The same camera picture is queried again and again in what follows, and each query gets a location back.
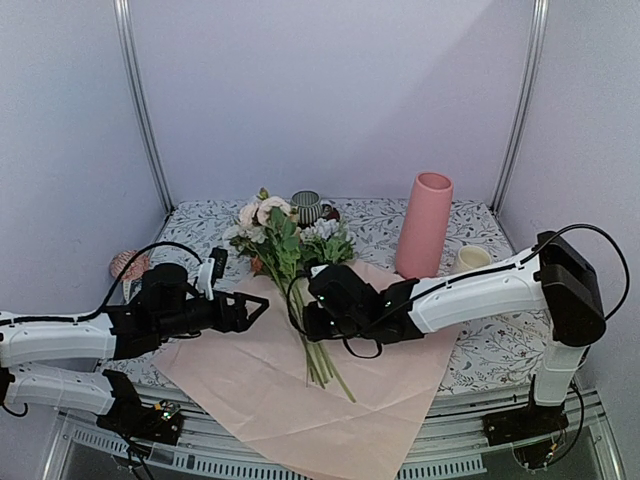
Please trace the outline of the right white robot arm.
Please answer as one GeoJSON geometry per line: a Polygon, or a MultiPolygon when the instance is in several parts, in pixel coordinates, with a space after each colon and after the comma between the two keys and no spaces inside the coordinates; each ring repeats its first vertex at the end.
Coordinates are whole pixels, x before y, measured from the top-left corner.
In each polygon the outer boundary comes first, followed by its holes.
{"type": "Polygon", "coordinates": [[[407,279],[376,291],[346,265],[312,268],[302,314],[308,340],[361,338],[379,345],[421,339],[452,325],[545,310],[551,334],[517,427],[537,436],[552,424],[587,348],[605,333],[594,268],[556,232],[504,261],[466,273],[407,279]]]}

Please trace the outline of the peach blossom flower stem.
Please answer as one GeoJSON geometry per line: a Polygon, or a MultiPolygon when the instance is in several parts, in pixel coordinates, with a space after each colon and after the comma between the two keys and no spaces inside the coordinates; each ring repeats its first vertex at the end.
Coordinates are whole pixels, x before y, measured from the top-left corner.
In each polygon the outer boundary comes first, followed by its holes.
{"type": "Polygon", "coordinates": [[[324,347],[312,343],[305,334],[303,310],[308,301],[301,291],[303,272],[300,269],[299,258],[288,253],[260,253],[250,257],[250,262],[254,274],[268,276],[285,302],[289,326],[300,340],[304,351],[307,381],[325,388],[336,374],[324,347]]]}

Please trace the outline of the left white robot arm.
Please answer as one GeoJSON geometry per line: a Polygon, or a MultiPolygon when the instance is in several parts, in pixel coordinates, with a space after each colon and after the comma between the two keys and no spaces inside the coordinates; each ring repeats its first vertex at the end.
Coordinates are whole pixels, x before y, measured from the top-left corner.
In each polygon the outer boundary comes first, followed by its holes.
{"type": "Polygon", "coordinates": [[[126,305],[107,306],[95,318],[1,316],[1,399],[105,415],[128,434],[148,426],[148,412],[120,372],[89,374],[50,366],[52,360],[128,360],[172,340],[205,330],[243,333],[268,309],[269,301],[214,289],[212,260],[190,284],[185,268],[163,263],[142,276],[126,305]]]}

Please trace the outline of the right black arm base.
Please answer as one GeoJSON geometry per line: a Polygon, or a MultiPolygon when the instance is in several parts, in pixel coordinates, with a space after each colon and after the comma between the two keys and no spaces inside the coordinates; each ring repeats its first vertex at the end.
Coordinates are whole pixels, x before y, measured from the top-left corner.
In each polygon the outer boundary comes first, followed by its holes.
{"type": "Polygon", "coordinates": [[[485,415],[483,431],[490,446],[522,442],[512,449],[516,462],[526,470],[544,469],[558,452],[569,425],[564,406],[540,406],[529,399],[524,407],[485,415]]]}

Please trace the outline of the pink rose flower stem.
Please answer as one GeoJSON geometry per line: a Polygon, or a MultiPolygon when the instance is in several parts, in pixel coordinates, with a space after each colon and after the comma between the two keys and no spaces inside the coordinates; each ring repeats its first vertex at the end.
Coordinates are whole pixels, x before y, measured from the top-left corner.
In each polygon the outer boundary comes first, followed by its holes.
{"type": "Polygon", "coordinates": [[[305,226],[298,206],[262,188],[239,210],[225,236],[239,255],[250,260],[253,273],[271,279],[280,292],[288,322],[304,349],[307,380],[322,389],[335,380],[355,402],[327,348],[310,340],[310,329],[303,325],[306,297],[301,292],[302,280],[313,266],[344,264],[355,258],[346,223],[322,216],[305,226]]]}

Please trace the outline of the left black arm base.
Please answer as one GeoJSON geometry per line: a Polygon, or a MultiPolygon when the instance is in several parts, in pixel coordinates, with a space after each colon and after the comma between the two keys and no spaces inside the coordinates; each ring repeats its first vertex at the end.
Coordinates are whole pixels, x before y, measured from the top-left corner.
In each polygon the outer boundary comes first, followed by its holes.
{"type": "Polygon", "coordinates": [[[104,370],[114,400],[109,410],[97,416],[96,425],[126,438],[147,440],[176,446],[184,417],[175,413],[169,418],[162,408],[145,406],[129,378],[122,372],[104,370]]]}

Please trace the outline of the cream printed ribbon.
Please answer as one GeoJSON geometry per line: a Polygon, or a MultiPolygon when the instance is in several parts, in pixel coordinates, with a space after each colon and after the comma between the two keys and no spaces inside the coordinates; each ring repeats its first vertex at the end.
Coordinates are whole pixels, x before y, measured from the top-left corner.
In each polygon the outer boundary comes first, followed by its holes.
{"type": "Polygon", "coordinates": [[[532,335],[546,343],[550,337],[551,320],[546,310],[526,310],[510,312],[473,319],[464,323],[465,326],[486,327],[489,324],[499,328],[510,327],[522,333],[532,335]]]}

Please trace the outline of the pink wrapping paper sheet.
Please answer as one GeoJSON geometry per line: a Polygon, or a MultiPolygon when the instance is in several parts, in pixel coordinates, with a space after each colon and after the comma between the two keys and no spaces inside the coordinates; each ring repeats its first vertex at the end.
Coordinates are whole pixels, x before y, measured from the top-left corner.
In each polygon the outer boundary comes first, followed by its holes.
{"type": "Polygon", "coordinates": [[[446,373],[459,330],[450,327],[377,353],[356,341],[327,350],[356,398],[337,381],[322,389],[306,378],[300,340],[285,303],[264,276],[240,292],[269,309],[245,333],[206,331],[171,344],[155,368],[242,443],[315,479],[392,479],[401,468],[446,373]]]}

